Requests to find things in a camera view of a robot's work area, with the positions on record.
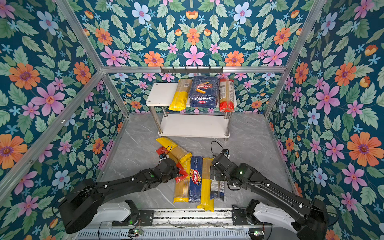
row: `orange flower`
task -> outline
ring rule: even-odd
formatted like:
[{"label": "orange flower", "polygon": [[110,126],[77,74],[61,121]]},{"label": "orange flower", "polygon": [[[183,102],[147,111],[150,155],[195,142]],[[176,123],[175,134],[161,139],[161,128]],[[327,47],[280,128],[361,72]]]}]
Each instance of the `orange flower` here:
[{"label": "orange flower", "polygon": [[348,63],[348,65],[343,65],[340,66],[340,69],[337,69],[336,71],[336,77],[335,77],[335,82],[337,82],[337,85],[341,86],[344,84],[344,86],[347,86],[349,84],[349,81],[352,81],[355,78],[355,72],[356,72],[356,67],[353,66],[353,63]]},{"label": "orange flower", "polygon": [[181,36],[181,29],[176,29],[175,35],[176,36]]},{"label": "orange flower", "polygon": [[362,86],[363,88],[369,87],[370,84],[371,84],[371,80],[369,79],[368,76],[365,76],[360,80],[360,86]]},{"label": "orange flower", "polygon": [[187,16],[187,19],[197,19],[197,16],[199,15],[199,12],[197,11],[186,11],[185,15]]},{"label": "orange flower", "polygon": [[301,63],[300,66],[297,67],[295,73],[295,82],[297,84],[302,84],[307,79],[307,74],[309,72],[307,63]]},{"label": "orange flower", "polygon": [[108,31],[104,31],[103,28],[100,28],[100,29],[97,28],[95,31],[96,31],[95,35],[98,38],[99,42],[107,46],[112,45],[113,39],[111,37],[111,34]]},{"label": "orange flower", "polygon": [[93,13],[91,13],[90,11],[85,11],[84,12],[85,13],[85,15],[89,18],[89,19],[93,19]]},{"label": "orange flower", "polygon": [[77,81],[81,81],[81,83],[85,85],[91,78],[89,67],[86,66],[83,62],[75,63],[74,66],[76,68],[73,69],[73,73],[76,74]]},{"label": "orange flower", "polygon": [[159,53],[155,53],[154,51],[149,51],[149,54],[146,53],[144,55],[144,62],[148,64],[148,67],[162,67],[164,66],[164,59],[161,58]]},{"label": "orange flower", "polygon": [[281,30],[277,31],[276,36],[273,38],[275,41],[275,44],[283,45],[286,41],[288,41],[288,38],[291,36],[291,30],[289,28],[282,28]]},{"label": "orange flower", "polygon": [[209,29],[207,29],[207,28],[204,30],[204,35],[205,35],[205,36],[209,36],[209,35],[211,35],[211,34],[212,34],[212,33],[211,33],[211,30],[209,30]]},{"label": "orange flower", "polygon": [[327,234],[325,235],[325,238],[327,240],[340,240],[339,236],[337,236],[337,234],[335,234],[335,232],[333,230],[327,230]]},{"label": "orange flower", "polygon": [[57,218],[53,219],[52,222],[49,224],[49,227],[50,228],[54,228],[56,226],[56,224],[57,224],[57,221],[58,221]]},{"label": "orange flower", "polygon": [[118,124],[118,132],[120,132],[121,127],[122,127],[122,122],[120,122],[120,123]]},{"label": "orange flower", "polygon": [[285,146],[287,147],[287,150],[292,151],[294,145],[295,144],[293,143],[292,139],[287,138],[287,140],[285,141]]},{"label": "orange flower", "polygon": [[196,43],[200,41],[199,37],[200,37],[200,34],[197,32],[195,28],[191,28],[189,30],[189,33],[187,33],[187,38],[188,38],[187,40],[192,45],[196,45]]},{"label": "orange flower", "polygon": [[365,49],[364,53],[365,53],[366,56],[369,56],[369,55],[374,54],[378,49],[379,49],[379,48],[378,48],[376,45],[369,45],[369,46]]},{"label": "orange flower", "polygon": [[251,107],[252,108],[259,108],[259,107],[261,107],[262,106],[262,102],[261,101],[254,101],[253,103],[252,103],[252,105],[251,105]]},{"label": "orange flower", "polygon": [[303,191],[301,190],[301,187],[299,187],[299,184],[297,182],[295,182],[295,187],[297,192],[299,193],[299,196],[303,197],[303,195],[301,194]]},{"label": "orange flower", "polygon": [[355,133],[352,135],[352,142],[348,142],[347,148],[351,150],[349,156],[352,160],[358,159],[358,164],[366,167],[367,162],[370,166],[379,164],[378,158],[384,157],[384,150],[377,148],[381,146],[381,141],[377,137],[369,139],[371,135],[367,132],[361,132],[360,137]]},{"label": "orange flower", "polygon": [[27,145],[22,144],[23,141],[24,139],[19,136],[12,139],[11,134],[0,135],[0,164],[2,163],[2,169],[13,167],[13,162],[18,162],[23,156],[21,152],[27,151]]},{"label": "orange flower", "polygon": [[93,149],[92,151],[95,153],[95,154],[99,154],[101,152],[101,150],[103,149],[104,147],[104,143],[103,143],[103,140],[101,138],[99,139],[96,139],[95,140],[95,143],[93,144]]},{"label": "orange flower", "polygon": [[292,13],[291,13],[291,18],[295,18],[295,17],[297,17],[297,15],[299,15],[299,10],[295,10],[295,11],[293,11]]},{"label": "orange flower", "polygon": [[233,53],[228,53],[228,57],[225,58],[225,62],[227,63],[227,67],[240,67],[241,63],[244,62],[243,53],[239,53],[239,51],[233,51]]},{"label": "orange flower", "polygon": [[132,101],[132,102],[131,102],[131,105],[132,105],[132,107],[135,108],[135,109],[140,109],[140,108],[141,108],[141,103],[136,102],[136,101]]},{"label": "orange flower", "polygon": [[16,82],[15,85],[19,88],[30,90],[40,82],[40,78],[37,77],[40,73],[29,64],[25,66],[23,63],[18,63],[17,68],[11,67],[9,72],[12,73],[9,78],[12,82]]}]

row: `red pasta package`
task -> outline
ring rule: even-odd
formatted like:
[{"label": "red pasta package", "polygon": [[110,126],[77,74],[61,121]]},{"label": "red pasta package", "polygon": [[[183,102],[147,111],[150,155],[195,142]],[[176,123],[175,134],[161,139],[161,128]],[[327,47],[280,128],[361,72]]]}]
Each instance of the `red pasta package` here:
[{"label": "red pasta package", "polygon": [[220,79],[220,112],[233,113],[235,101],[235,86],[233,79]]}]

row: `spaghetti package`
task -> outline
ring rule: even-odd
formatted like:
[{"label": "spaghetti package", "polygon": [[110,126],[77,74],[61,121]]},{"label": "spaghetti package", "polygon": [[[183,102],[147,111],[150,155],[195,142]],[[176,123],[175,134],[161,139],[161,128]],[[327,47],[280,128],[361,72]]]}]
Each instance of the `spaghetti package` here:
[{"label": "spaghetti package", "polygon": [[161,137],[156,139],[157,142],[159,142],[163,147],[171,146],[169,147],[170,153],[172,153],[180,163],[185,162],[188,158],[192,157],[192,154],[190,152],[187,152],[184,148],[177,145],[174,141],[167,137]]},{"label": "spaghetti package", "polygon": [[205,211],[214,211],[214,200],[210,199],[211,192],[211,179],[210,179],[210,167],[212,166],[212,158],[205,157],[203,158],[203,172],[201,180],[201,201],[197,206],[199,209],[204,209]]},{"label": "spaghetti package", "polygon": [[168,107],[172,111],[181,111],[185,109],[188,100],[188,93],[192,86],[192,79],[180,79],[177,84],[172,103]]},{"label": "spaghetti package", "polygon": [[235,101],[235,86],[233,79],[220,79],[220,112],[233,113]]},{"label": "spaghetti package", "polygon": [[[184,161],[181,166],[185,171],[190,172],[191,158]],[[185,179],[177,182],[175,185],[175,195],[173,203],[175,202],[189,202],[189,175]]]}]

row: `blue flower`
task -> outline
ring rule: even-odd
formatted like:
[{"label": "blue flower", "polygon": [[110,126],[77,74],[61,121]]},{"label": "blue flower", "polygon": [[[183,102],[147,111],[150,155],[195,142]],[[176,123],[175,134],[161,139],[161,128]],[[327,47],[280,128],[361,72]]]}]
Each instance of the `blue flower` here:
[{"label": "blue flower", "polygon": [[377,55],[374,54],[372,59],[368,59],[368,62],[371,62],[369,65],[377,64],[377,60],[381,59],[381,57],[376,57]]},{"label": "blue flower", "polygon": [[51,195],[55,195],[59,189],[57,187],[52,188]]},{"label": "blue flower", "polygon": [[4,44],[1,44],[2,46],[3,46],[3,51],[6,51],[8,54],[10,54],[10,52],[13,52],[13,50],[12,49],[10,49],[10,45],[4,45]]},{"label": "blue flower", "polygon": [[233,15],[235,15],[235,14],[236,14],[236,13],[233,11],[233,8],[232,8],[231,11],[228,10],[228,15],[229,15],[230,17],[233,17]]},{"label": "blue flower", "polygon": [[13,135],[15,132],[18,132],[17,125],[14,125],[13,127],[11,125],[7,125],[8,130],[5,131],[5,133],[11,132],[11,135]]},{"label": "blue flower", "polygon": [[35,226],[35,230],[32,232],[32,234],[35,234],[37,236],[37,234],[41,231],[41,225],[40,226]]},{"label": "blue flower", "polygon": [[95,18],[97,19],[97,20],[101,20],[101,16],[100,15],[98,15],[97,13],[95,13]]},{"label": "blue flower", "polygon": [[16,114],[20,114],[20,110],[21,108],[16,108],[16,106],[13,106],[13,109],[9,109],[9,112],[16,116]]},{"label": "blue flower", "polygon": [[352,127],[354,129],[353,132],[360,133],[360,131],[362,130],[362,127],[359,127],[359,126],[360,126],[359,124],[356,124],[356,126],[353,126]]},{"label": "blue flower", "polygon": [[154,17],[156,12],[154,12],[154,11],[152,11],[152,9],[150,9],[148,14],[151,15],[151,17]]},{"label": "blue flower", "polygon": [[36,181],[35,181],[35,184],[36,184],[35,186],[36,186],[36,187],[39,187],[39,186],[41,186],[41,184],[42,184],[43,182],[44,182],[44,180],[42,180],[41,178],[39,178],[39,180],[36,180]]}]

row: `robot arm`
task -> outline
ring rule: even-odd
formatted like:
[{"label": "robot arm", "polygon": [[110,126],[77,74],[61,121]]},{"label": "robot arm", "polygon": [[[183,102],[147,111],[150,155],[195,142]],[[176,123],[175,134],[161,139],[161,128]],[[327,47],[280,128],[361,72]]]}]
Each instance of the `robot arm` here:
[{"label": "robot arm", "polygon": [[228,187],[249,189],[279,207],[273,208],[260,202],[254,202],[253,208],[249,206],[247,208],[251,211],[248,213],[248,218],[253,215],[259,221],[280,225],[295,232],[302,240],[323,240],[325,238],[329,216],[324,202],[319,199],[312,202],[299,197],[268,180],[248,164],[241,163],[237,166],[223,153],[215,157],[212,162],[213,168],[217,172],[216,180],[221,178],[220,180],[227,181]]}]

